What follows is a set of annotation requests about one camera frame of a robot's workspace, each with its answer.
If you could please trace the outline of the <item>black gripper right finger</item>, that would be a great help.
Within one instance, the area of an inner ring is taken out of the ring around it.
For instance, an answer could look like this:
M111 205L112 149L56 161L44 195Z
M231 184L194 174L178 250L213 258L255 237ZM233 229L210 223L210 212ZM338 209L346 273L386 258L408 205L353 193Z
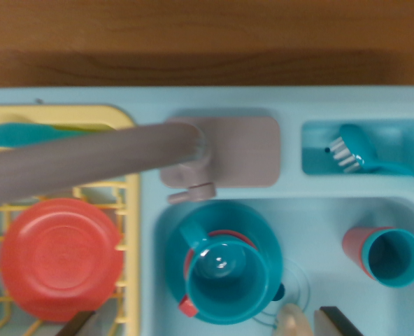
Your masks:
M314 336L362 336L338 307L321 307L314 312Z

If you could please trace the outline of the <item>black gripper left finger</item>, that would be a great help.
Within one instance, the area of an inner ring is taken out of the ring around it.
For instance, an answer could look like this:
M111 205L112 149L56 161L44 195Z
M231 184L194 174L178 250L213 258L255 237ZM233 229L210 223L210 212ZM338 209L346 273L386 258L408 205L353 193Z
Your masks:
M97 313L95 311L78 312L58 332L58 336L97 335Z

